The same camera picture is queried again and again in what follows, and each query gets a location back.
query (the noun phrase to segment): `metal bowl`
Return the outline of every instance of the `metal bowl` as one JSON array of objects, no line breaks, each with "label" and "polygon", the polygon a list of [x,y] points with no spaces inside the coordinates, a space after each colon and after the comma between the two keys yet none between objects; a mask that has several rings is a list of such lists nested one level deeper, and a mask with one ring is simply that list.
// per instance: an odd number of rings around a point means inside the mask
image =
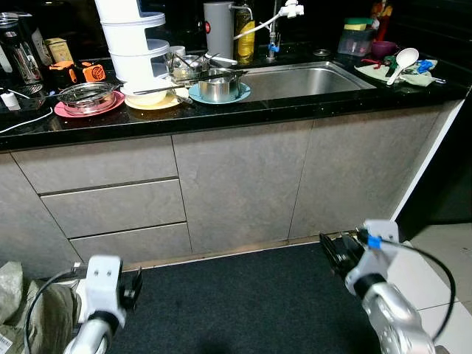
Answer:
[{"label": "metal bowl", "polygon": [[115,103],[114,86],[110,83],[80,83],[61,92],[64,110],[72,115],[100,113]]},{"label": "metal bowl", "polygon": [[170,75],[176,80],[189,80],[197,77],[202,71],[209,68],[208,60],[204,56],[184,55],[181,57],[191,68],[182,62],[181,59],[170,53],[171,58],[167,60],[167,67]]},{"label": "metal bowl", "polygon": [[240,77],[232,75],[232,70],[210,69],[210,75],[228,74],[226,77],[198,81],[200,97],[207,102],[226,103],[240,95]]}]

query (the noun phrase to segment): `kitchen sink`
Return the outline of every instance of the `kitchen sink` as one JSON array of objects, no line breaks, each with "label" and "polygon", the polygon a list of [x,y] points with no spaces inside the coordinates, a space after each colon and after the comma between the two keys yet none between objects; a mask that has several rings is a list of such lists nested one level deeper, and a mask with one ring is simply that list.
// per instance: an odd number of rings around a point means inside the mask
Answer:
[{"label": "kitchen sink", "polygon": [[241,102],[375,89],[329,61],[249,69],[241,81],[251,88]]}]

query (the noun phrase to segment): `pink plate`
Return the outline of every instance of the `pink plate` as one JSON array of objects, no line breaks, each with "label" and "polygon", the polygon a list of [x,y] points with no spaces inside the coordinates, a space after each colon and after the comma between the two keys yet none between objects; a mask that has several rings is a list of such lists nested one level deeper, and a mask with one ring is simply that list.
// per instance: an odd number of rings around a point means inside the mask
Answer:
[{"label": "pink plate", "polygon": [[121,92],[118,91],[113,91],[113,94],[115,96],[115,103],[109,107],[108,109],[105,109],[104,111],[101,112],[96,112],[96,113],[90,113],[90,114],[81,114],[80,116],[73,116],[69,113],[66,112],[64,109],[64,104],[62,102],[59,102],[55,107],[54,107],[54,113],[56,113],[58,116],[64,117],[64,118],[86,118],[86,117],[92,117],[92,116],[97,116],[98,114],[104,114],[105,112],[108,112],[112,110],[113,108],[118,107],[125,101],[125,95],[122,94]]}]

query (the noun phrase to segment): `green cloth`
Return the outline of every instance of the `green cloth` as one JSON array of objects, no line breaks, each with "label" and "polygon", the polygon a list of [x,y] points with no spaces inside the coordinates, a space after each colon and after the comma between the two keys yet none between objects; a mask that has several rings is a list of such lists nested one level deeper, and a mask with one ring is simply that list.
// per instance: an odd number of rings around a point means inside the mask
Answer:
[{"label": "green cloth", "polygon": [[[434,69],[434,67],[437,64],[437,60],[430,60],[433,63],[433,66],[430,68],[430,70]],[[416,72],[416,69],[418,68],[418,64],[414,64],[412,66],[409,66],[406,68],[406,71],[412,70],[413,72]],[[389,71],[389,67],[385,65],[381,65],[379,69],[374,69],[377,67],[377,64],[372,64],[368,66],[361,66],[357,67],[354,66],[355,69],[367,76],[373,77],[374,79],[377,80],[382,80],[387,82],[389,80],[388,77],[385,77],[386,73]],[[396,83],[405,81],[407,83],[411,83],[412,85],[416,86],[423,86],[426,87],[430,83],[433,83],[435,79],[431,76],[431,72],[424,72],[422,74],[400,74],[397,77],[397,80],[395,81]]]},{"label": "green cloth", "polygon": [[[24,319],[42,284],[39,280],[23,278],[20,263],[8,262],[0,268],[0,348],[9,347],[6,354],[24,353]],[[79,308],[79,299],[71,288],[50,285],[36,302],[31,315],[31,353],[62,354],[72,339]]]}]

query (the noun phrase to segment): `power cord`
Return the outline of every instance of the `power cord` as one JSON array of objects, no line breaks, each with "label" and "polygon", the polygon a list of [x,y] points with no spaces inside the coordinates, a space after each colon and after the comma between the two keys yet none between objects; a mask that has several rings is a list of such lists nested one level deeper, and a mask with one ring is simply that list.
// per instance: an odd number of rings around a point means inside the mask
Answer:
[{"label": "power cord", "polygon": [[[0,90],[3,90],[3,89],[6,89],[6,90],[8,90],[9,92],[12,92],[12,93],[17,94],[17,95],[19,95],[19,96],[22,96],[22,97],[24,97],[24,98],[27,98],[27,99],[30,98],[30,97],[28,97],[28,96],[25,95],[25,94],[20,94],[19,92],[10,90],[9,88],[0,87]],[[53,112],[52,108],[49,107],[49,113],[46,113],[46,114],[44,114],[43,116],[41,116],[41,117],[39,117],[39,118],[34,118],[34,119],[28,120],[28,121],[26,121],[26,122],[22,122],[22,123],[19,123],[19,124],[17,124],[17,125],[13,125],[13,126],[11,126],[11,127],[8,127],[8,128],[6,128],[6,129],[4,129],[3,131],[0,131],[0,134],[6,133],[6,132],[8,132],[8,131],[11,131],[12,129],[15,129],[15,128],[17,128],[17,127],[21,127],[22,125],[26,125],[26,124],[30,124],[30,123],[33,123],[33,122],[37,122],[38,120],[41,120],[41,119],[43,119],[43,118],[46,118],[47,116],[50,116],[50,115],[52,114],[52,112]]]},{"label": "power cord", "polygon": [[27,315],[24,319],[24,327],[23,327],[24,336],[23,336],[23,340],[24,340],[24,352],[25,352],[25,354],[31,354],[30,335],[29,335],[30,319],[31,319],[32,309],[35,307],[35,304],[39,300],[39,297],[53,282],[55,282],[59,278],[65,277],[66,275],[69,275],[69,274],[75,274],[77,269],[79,268],[79,266],[80,266],[80,263],[75,263],[72,268],[67,269],[65,271],[61,271],[61,272],[57,273],[55,276],[49,278],[43,284],[43,286],[41,286],[39,288],[38,292],[35,295],[35,298],[33,299],[33,301],[31,302],[31,305],[28,308]]},{"label": "power cord", "polygon": [[440,328],[437,330],[436,334],[434,334],[434,336],[433,336],[433,342],[436,342],[436,340],[439,338],[441,333],[443,333],[443,331],[445,329],[445,326],[448,324],[449,319],[451,318],[452,310],[454,309],[454,300],[456,299],[456,281],[454,280],[454,277],[453,277],[451,271],[448,269],[448,267],[445,266],[445,264],[443,262],[438,260],[432,254],[429,254],[428,252],[423,251],[422,249],[417,249],[415,247],[403,245],[402,243],[396,243],[396,242],[389,241],[389,240],[381,240],[381,242],[382,243],[387,243],[389,245],[392,245],[392,246],[395,246],[395,247],[398,247],[398,248],[409,249],[410,251],[415,251],[415,252],[429,258],[433,262],[435,262],[444,271],[444,273],[447,275],[448,280],[449,280],[449,284],[451,286],[451,297],[449,299],[448,311],[447,311],[446,315],[444,316],[444,319],[442,321],[442,324],[440,325]]}]

